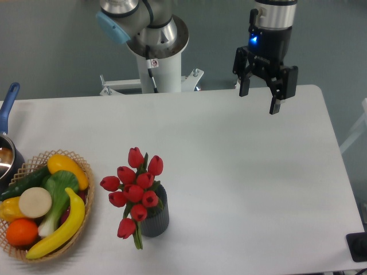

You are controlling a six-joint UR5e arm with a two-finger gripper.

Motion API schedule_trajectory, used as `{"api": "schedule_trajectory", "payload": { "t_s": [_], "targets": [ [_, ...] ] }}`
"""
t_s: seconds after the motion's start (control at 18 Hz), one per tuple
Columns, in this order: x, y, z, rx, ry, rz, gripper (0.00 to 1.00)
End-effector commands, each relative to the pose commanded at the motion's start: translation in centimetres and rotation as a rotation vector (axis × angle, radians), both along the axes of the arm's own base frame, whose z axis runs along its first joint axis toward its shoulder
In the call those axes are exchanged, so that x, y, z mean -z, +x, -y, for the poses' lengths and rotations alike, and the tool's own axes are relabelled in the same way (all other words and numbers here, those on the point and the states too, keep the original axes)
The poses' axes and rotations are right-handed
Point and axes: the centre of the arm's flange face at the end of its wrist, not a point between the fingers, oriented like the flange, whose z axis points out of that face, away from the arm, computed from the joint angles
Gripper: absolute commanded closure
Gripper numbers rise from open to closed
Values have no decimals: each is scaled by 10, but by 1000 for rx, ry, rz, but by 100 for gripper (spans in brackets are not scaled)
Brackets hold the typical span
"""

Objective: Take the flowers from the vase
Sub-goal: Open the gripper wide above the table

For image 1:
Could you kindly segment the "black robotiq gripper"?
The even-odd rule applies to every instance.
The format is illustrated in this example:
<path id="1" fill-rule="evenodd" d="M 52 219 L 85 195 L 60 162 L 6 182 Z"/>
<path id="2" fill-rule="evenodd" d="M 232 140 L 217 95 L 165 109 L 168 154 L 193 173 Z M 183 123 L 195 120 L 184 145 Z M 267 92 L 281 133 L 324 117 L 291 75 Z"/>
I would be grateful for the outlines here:
<path id="1" fill-rule="evenodd" d="M 283 66 L 291 33 L 292 27 L 265 29 L 250 26 L 248 45 L 236 49 L 232 72 L 240 83 L 239 96 L 248 95 L 252 75 L 271 81 L 271 115 L 278 113 L 282 102 L 296 93 L 298 67 Z"/>

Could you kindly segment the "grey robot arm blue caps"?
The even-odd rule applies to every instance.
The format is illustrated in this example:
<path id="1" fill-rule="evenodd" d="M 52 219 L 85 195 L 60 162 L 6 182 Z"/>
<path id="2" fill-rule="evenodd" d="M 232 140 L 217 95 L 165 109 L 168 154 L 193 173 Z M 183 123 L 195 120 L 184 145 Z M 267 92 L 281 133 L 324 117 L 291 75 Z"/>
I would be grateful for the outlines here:
<path id="1" fill-rule="evenodd" d="M 264 80 L 272 93 L 270 114 L 296 93 L 298 68 L 285 66 L 296 1 L 256 1 L 249 13 L 249 38 L 237 48 L 233 73 L 239 95 L 249 92 L 250 79 Z M 182 19 L 172 13 L 171 1 L 101 1 L 97 22 L 118 44 L 135 55 L 143 93 L 195 91 L 203 71 L 181 74 L 181 54 L 189 41 Z"/>

